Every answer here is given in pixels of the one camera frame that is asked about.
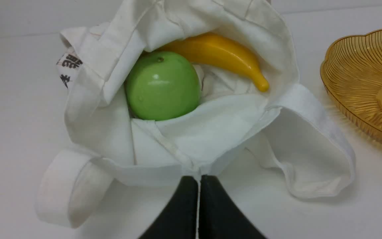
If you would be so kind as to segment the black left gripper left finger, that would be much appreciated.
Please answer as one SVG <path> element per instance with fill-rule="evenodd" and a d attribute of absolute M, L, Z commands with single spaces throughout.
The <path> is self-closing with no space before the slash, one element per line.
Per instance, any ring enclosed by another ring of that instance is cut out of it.
<path fill-rule="evenodd" d="M 183 176 L 168 204 L 141 239 L 195 239 L 197 229 L 198 183 Z"/>

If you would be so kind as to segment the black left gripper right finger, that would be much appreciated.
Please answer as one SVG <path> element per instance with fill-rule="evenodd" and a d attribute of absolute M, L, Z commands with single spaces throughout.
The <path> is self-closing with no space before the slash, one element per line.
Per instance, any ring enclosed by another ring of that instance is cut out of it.
<path fill-rule="evenodd" d="M 203 175 L 200 186 L 200 239 L 265 239 L 229 197 L 216 176 Z"/>

